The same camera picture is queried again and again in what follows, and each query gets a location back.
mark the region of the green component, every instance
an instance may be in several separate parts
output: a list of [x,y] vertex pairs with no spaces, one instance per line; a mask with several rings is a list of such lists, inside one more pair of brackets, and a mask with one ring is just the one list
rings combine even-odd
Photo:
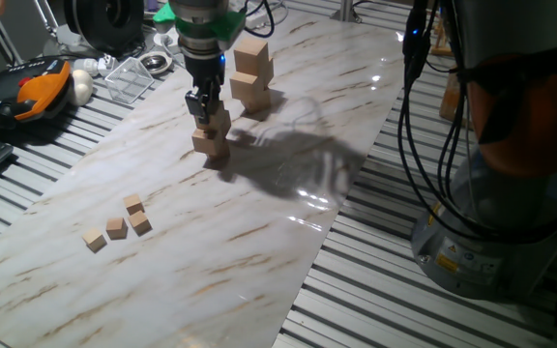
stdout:
[[234,36],[240,34],[246,20],[246,14],[229,12],[221,19],[208,24],[208,26],[217,35],[219,41],[229,42]]
[[166,3],[162,7],[162,9],[154,14],[154,22],[158,24],[172,22],[175,21],[175,19],[177,19],[177,17],[175,16],[175,14],[173,14],[173,11],[171,11],[171,6],[169,5],[169,3]]
[[[219,20],[215,20],[212,23],[202,24],[198,26],[210,29],[210,31],[214,33],[218,41],[230,42],[235,36],[240,33],[240,31],[244,27],[246,19],[246,14],[228,12]],[[168,3],[165,4],[162,9],[154,15],[154,22],[158,24],[174,21],[178,32],[182,33],[183,35],[187,35],[187,33],[189,33],[193,27],[197,26],[196,24],[187,23],[184,20],[178,20],[178,17],[175,16],[173,11],[171,11],[171,6],[169,6]]]

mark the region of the marble-pattern surface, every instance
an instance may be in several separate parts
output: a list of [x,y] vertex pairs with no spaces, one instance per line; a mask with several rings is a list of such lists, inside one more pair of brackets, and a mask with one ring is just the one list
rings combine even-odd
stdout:
[[[220,168],[192,150],[178,70],[0,238],[13,347],[269,347],[399,92],[397,34],[293,12],[269,112],[221,97]],[[227,77],[233,54],[227,53]],[[153,231],[83,243],[139,193]]]

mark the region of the yellow label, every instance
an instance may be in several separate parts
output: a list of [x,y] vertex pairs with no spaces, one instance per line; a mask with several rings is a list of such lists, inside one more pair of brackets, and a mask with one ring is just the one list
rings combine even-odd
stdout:
[[[434,214],[437,214],[437,211],[440,210],[440,206],[442,206],[442,203],[437,202],[435,203],[435,205],[433,207],[431,207],[431,210],[433,211]],[[435,217],[433,216],[429,216],[429,221],[427,222],[427,226],[431,227],[431,225],[433,224],[433,222],[435,221]]]
[[437,259],[435,259],[435,263],[452,274],[456,273],[456,269],[459,266],[455,261],[451,260],[450,258],[444,256],[441,253],[437,255]]

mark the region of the white ball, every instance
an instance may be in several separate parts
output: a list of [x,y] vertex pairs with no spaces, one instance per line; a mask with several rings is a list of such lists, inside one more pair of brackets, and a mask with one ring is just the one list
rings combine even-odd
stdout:
[[87,85],[88,87],[94,87],[94,79],[92,79],[92,76],[84,70],[75,70],[73,72],[73,80],[74,85],[80,83]]
[[92,76],[83,70],[74,71],[70,103],[74,106],[83,106],[92,98],[92,92],[94,92]]
[[92,98],[92,90],[87,85],[75,85],[70,103],[74,106],[83,106]]

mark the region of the wooden cube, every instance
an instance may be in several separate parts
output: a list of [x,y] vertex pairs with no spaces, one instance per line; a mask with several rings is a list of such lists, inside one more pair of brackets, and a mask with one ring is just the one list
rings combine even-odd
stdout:
[[147,231],[152,229],[150,220],[145,216],[143,212],[136,212],[128,220],[131,222],[132,229],[137,235],[142,236]]
[[124,205],[126,205],[128,215],[132,215],[136,212],[145,212],[145,208],[143,208],[143,203],[141,203],[141,198],[138,194],[133,194],[124,198]]
[[230,79],[231,96],[240,101],[252,102],[263,92],[263,80],[252,74],[235,72]]
[[192,146],[194,151],[202,154],[215,156],[219,154],[224,136],[222,130],[194,130],[192,134]]
[[266,67],[266,70],[262,73],[261,84],[263,84],[265,88],[268,88],[268,85],[270,84],[270,81],[272,81],[273,78],[275,78],[275,59],[273,57],[270,57],[268,66]]
[[231,115],[229,111],[224,109],[224,103],[221,101],[219,104],[219,108],[214,115],[210,116],[210,123],[204,125],[199,123],[198,120],[195,118],[195,122],[197,128],[204,131],[215,131],[221,130],[223,135],[227,135],[229,130],[231,129]]
[[83,241],[92,251],[97,252],[106,246],[106,239],[98,228],[92,228],[83,235]]
[[229,150],[229,143],[225,141],[224,144],[222,144],[222,148],[220,148],[219,153],[215,156],[208,155],[208,160],[210,161],[210,163],[212,163],[215,161],[224,160],[230,156],[231,151]]
[[231,116],[229,115],[229,112],[226,111],[226,117],[224,118],[224,120],[222,121],[222,136],[225,137],[229,134],[229,130],[231,130]]
[[111,240],[126,239],[128,226],[122,217],[110,218],[106,222],[106,234]]
[[264,90],[254,101],[242,101],[242,105],[250,114],[269,108],[272,105],[270,90]]
[[260,76],[270,61],[268,43],[263,40],[244,38],[234,49],[236,71]]

